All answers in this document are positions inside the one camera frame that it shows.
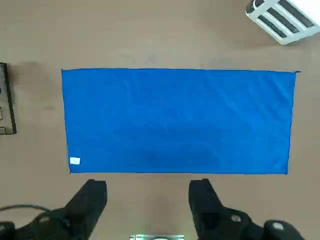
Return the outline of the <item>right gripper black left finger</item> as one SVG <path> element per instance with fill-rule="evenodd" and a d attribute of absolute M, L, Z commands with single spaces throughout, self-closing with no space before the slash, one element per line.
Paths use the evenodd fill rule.
<path fill-rule="evenodd" d="M 12 221 L 0 223 L 2 240 L 88 240 L 108 202 L 107 183 L 89 179 L 61 208 L 34 204 L 14 204 L 0 208 L 40 210 L 28 224 L 17 228 Z"/>

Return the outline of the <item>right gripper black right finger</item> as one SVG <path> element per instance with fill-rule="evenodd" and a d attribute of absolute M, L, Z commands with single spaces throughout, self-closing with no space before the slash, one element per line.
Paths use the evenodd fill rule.
<path fill-rule="evenodd" d="M 240 210 L 223 206 L 208 179 L 191 180 L 188 202 L 199 240 L 303 240 L 302 234 L 283 220 L 255 224 Z"/>

